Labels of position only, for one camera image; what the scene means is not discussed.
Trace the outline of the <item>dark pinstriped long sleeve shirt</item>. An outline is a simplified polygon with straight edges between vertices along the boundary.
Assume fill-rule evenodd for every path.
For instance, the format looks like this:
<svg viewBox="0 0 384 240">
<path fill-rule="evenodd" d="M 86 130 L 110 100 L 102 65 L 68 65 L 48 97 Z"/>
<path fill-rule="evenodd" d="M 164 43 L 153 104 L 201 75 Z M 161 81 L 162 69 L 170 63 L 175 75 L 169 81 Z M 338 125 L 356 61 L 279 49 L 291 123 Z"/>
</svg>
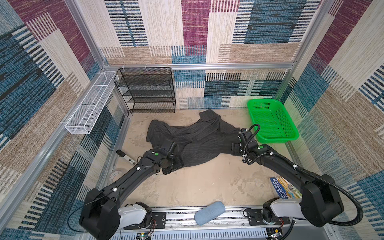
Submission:
<svg viewBox="0 0 384 240">
<path fill-rule="evenodd" d="M 175 155 L 185 167 L 204 164 L 220 154 L 232 154 L 232 144 L 239 142 L 240 128 L 222 120 L 209 109 L 199 113 L 200 119 L 186 127 L 170 126 L 163 121 L 151 121 L 146 141 L 159 147 L 165 140 L 177 144 Z"/>
</svg>

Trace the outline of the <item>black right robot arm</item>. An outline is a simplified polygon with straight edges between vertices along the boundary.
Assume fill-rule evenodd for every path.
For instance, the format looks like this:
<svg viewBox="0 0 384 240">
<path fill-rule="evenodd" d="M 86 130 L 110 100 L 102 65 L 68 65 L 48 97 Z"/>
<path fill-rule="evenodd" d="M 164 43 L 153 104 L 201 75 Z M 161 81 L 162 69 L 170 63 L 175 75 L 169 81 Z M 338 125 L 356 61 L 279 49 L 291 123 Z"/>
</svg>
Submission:
<svg viewBox="0 0 384 240">
<path fill-rule="evenodd" d="M 331 224 L 344 212 L 340 194 L 345 190 L 336 185 L 329 175 L 307 171 L 276 152 L 272 147 L 259 145 L 255 135 L 248 129 L 238 133 L 239 143 L 233 144 L 233 154 L 242 156 L 248 165 L 266 167 L 292 184 L 302 197 L 296 200 L 272 199 L 263 205 L 263 217 L 270 222 L 272 217 L 288 217 L 306 220 L 316 227 Z"/>
</svg>

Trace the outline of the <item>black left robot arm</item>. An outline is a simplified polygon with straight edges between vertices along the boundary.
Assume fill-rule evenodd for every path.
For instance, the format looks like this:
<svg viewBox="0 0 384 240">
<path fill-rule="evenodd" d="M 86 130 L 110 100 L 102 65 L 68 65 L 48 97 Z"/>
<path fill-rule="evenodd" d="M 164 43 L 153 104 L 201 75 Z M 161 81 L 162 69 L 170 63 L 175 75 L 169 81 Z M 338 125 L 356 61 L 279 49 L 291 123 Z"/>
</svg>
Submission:
<svg viewBox="0 0 384 240">
<path fill-rule="evenodd" d="M 136 225 L 148 228 L 152 224 L 152 209 L 137 202 L 124 207 L 127 197 L 147 178 L 161 169 L 176 170 L 183 164 L 174 156 L 176 143 L 146 151 L 138 163 L 112 184 L 101 190 L 94 188 L 86 197 L 79 225 L 97 240 L 109 240 L 116 231 Z"/>
</svg>

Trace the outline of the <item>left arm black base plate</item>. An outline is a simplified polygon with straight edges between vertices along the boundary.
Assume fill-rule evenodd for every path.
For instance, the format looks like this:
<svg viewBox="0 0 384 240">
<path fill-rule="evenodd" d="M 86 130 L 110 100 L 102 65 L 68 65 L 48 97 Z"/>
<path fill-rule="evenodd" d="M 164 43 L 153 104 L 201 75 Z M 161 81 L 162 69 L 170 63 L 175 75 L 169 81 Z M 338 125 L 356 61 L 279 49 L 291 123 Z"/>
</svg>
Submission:
<svg viewBox="0 0 384 240">
<path fill-rule="evenodd" d="M 167 220 L 167 214 L 166 212 L 153 212 L 152 213 L 152 220 L 149 227 L 146 227 L 144 225 L 130 225 L 127 227 L 124 227 L 124 230 L 146 230 L 149 231 L 150 228 L 153 227 L 153 222 L 155 222 L 155 230 L 157 229 L 165 229 L 166 227 L 166 220 Z"/>
</svg>

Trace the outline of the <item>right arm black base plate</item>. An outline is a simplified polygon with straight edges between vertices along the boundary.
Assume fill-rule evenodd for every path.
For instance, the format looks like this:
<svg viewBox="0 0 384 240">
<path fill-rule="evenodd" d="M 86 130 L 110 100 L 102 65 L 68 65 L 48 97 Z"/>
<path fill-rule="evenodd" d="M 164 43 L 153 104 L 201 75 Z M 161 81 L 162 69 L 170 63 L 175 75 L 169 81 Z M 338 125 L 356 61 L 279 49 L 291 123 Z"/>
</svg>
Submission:
<svg viewBox="0 0 384 240">
<path fill-rule="evenodd" d="M 270 210 L 267 209 L 246 208 L 243 211 L 243 216 L 249 221 L 250 226 L 284 226 L 291 224 L 291 220 L 289 218 L 276 217 Z"/>
</svg>

